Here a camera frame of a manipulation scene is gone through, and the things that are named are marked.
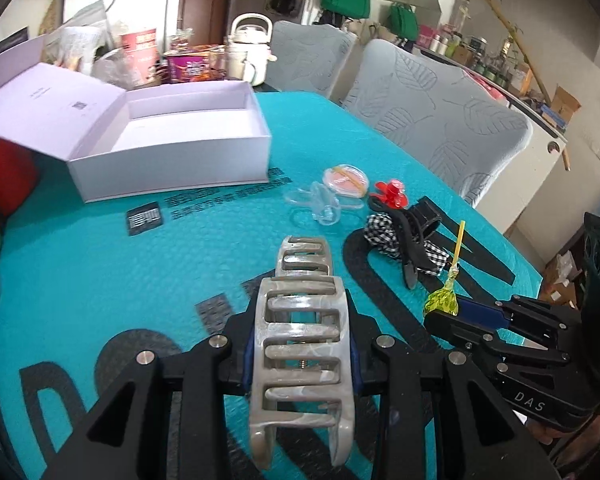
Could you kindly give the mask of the right hand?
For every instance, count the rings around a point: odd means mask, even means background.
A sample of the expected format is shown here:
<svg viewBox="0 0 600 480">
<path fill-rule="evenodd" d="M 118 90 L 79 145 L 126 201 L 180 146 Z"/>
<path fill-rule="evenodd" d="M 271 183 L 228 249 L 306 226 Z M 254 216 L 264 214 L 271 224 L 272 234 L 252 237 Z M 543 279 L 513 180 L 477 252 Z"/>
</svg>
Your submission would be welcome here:
<svg viewBox="0 0 600 480">
<path fill-rule="evenodd" d="M 532 418 L 527 418 L 524 426 L 542 445 L 551 446 L 557 442 L 556 448 L 550 451 L 550 460 L 557 469 L 580 465 L 600 449 L 600 415 L 593 418 L 588 426 L 571 434 L 544 426 Z"/>
</svg>

